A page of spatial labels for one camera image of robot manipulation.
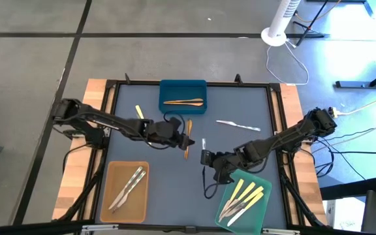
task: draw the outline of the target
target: gray table surface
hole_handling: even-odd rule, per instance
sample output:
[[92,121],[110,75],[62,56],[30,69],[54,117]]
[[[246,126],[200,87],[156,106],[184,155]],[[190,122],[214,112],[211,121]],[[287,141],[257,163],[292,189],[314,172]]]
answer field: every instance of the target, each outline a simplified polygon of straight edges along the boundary
[[[150,167],[148,208],[143,224],[216,227],[215,214],[223,197],[225,186],[216,195],[204,198],[202,168],[200,164],[201,139],[206,139],[210,151],[233,151],[233,148],[250,140],[268,138],[272,135],[266,90],[260,87],[208,87],[208,109],[202,115],[184,115],[193,120],[191,138],[196,144],[189,148],[189,158],[176,148],[152,149],[142,142],[133,142],[113,131],[106,157],[110,161],[147,161]],[[158,109],[159,86],[122,85],[115,115],[137,118],[135,106],[140,105],[144,117],[163,120]],[[215,120],[234,121],[240,125],[261,128],[250,131]],[[206,185],[213,183],[214,169],[206,167]],[[272,193],[264,219],[264,227],[286,228],[282,194],[276,167],[275,154],[271,153],[264,171],[257,174],[272,183]],[[104,193],[106,171],[101,185],[98,208]]]

